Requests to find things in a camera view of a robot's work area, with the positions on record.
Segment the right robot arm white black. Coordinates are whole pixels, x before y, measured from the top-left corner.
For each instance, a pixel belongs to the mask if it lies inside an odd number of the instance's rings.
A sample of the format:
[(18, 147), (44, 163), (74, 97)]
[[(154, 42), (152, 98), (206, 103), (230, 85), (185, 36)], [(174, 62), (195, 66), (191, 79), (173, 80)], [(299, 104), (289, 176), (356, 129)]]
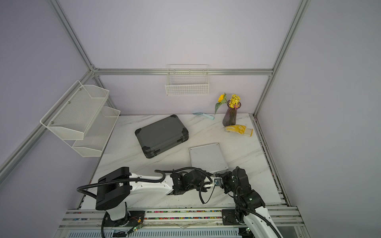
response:
[(226, 225), (246, 225), (255, 238), (281, 238), (262, 197), (252, 189), (244, 169), (236, 167), (222, 175), (224, 193), (232, 192), (234, 209), (223, 209)]

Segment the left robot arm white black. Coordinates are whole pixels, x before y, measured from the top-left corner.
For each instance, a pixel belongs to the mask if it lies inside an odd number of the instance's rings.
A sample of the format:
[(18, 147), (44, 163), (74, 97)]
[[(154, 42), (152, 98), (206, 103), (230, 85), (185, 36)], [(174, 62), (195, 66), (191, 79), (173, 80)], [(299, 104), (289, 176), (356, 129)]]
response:
[(113, 222), (128, 217), (125, 199), (138, 193), (182, 195), (197, 190), (201, 203), (206, 204), (202, 193), (214, 187), (211, 174), (196, 167), (176, 170), (155, 170), (160, 176), (141, 176), (121, 167), (100, 178), (97, 183), (79, 186), (76, 191), (96, 200), (95, 209), (105, 211)]

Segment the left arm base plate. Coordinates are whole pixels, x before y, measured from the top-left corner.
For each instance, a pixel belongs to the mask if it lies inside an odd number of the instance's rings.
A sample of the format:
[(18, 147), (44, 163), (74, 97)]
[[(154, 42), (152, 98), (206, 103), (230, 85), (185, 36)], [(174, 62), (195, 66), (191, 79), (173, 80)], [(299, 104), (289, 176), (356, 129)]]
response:
[(117, 221), (112, 221), (110, 215), (106, 213), (106, 218), (102, 220), (103, 227), (135, 227), (138, 223), (143, 223), (145, 211), (128, 211), (126, 217)]

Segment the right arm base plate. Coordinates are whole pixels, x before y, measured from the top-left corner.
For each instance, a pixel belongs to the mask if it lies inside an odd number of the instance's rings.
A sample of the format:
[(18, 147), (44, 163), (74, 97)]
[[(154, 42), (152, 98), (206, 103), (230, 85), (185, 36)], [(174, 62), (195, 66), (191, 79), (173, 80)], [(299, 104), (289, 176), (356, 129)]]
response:
[(242, 212), (236, 209), (223, 209), (221, 213), (224, 226), (244, 225)]

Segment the silver aluminium poker case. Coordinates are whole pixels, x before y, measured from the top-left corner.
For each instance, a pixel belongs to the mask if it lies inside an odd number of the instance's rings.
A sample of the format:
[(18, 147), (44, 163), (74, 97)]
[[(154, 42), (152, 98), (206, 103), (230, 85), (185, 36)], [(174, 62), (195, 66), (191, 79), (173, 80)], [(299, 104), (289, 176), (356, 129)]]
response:
[(189, 149), (191, 166), (211, 174), (229, 170), (219, 143), (201, 145)]

